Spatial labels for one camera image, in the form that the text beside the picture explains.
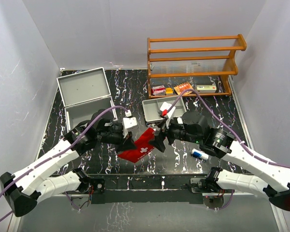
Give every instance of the gray wall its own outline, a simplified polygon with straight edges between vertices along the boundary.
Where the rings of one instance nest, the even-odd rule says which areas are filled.
[[[265,0],[23,0],[59,67],[145,68],[147,37],[248,35]]]
[[[246,41],[234,82],[254,147],[290,165],[290,0],[268,0]]]
[[[0,175],[34,161],[59,68],[21,0],[0,0]],[[11,209],[0,201],[0,217]],[[9,218],[0,224],[6,231]]]

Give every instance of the orange package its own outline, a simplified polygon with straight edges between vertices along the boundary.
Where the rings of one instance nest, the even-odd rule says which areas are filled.
[[[189,82],[184,82],[184,83],[182,83],[180,85],[175,86],[174,87],[174,90],[179,95],[185,89],[189,89],[189,88],[192,88],[191,84]],[[188,91],[188,92],[184,93],[183,95],[187,95],[187,94],[190,94],[190,93],[192,93],[192,92],[191,91]]]

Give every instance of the gray metal case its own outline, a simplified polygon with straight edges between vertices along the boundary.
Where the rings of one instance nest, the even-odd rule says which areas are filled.
[[[100,109],[114,106],[104,68],[92,69],[57,78],[62,97],[67,131],[79,122],[90,120]]]

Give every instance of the small white object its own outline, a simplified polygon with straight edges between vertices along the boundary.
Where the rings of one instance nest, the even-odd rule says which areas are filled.
[[[178,123],[178,124],[183,124],[183,120],[182,120],[181,117],[178,117],[178,118],[177,118],[177,123]]]
[[[167,103],[166,101],[161,105],[160,110],[163,112],[164,110],[168,110],[170,107],[172,106],[172,104]],[[166,114],[166,116],[164,116],[165,118],[167,118],[166,120],[166,127],[169,128],[170,125],[170,121],[173,118],[175,113],[175,106]]]
[[[215,93],[216,90],[217,90],[216,85],[203,85],[196,87],[196,91],[198,93]]]
[[[126,117],[131,117],[132,116],[131,110],[125,111],[125,115]]]
[[[193,149],[191,154],[192,154],[193,157],[201,159],[201,160],[204,160],[204,161],[207,161],[208,158],[209,158],[208,154],[206,154],[206,153],[204,153],[202,151],[199,151],[197,149]]]
[[[110,127],[112,124],[113,124],[113,122],[106,122],[104,126],[105,127]]]
[[[124,138],[126,138],[129,131],[138,127],[136,117],[124,117],[122,119],[122,125],[124,127],[123,129]]]

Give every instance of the red box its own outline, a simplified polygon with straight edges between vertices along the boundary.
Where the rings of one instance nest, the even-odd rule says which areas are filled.
[[[154,86],[151,88],[151,95],[165,95],[164,86]]]

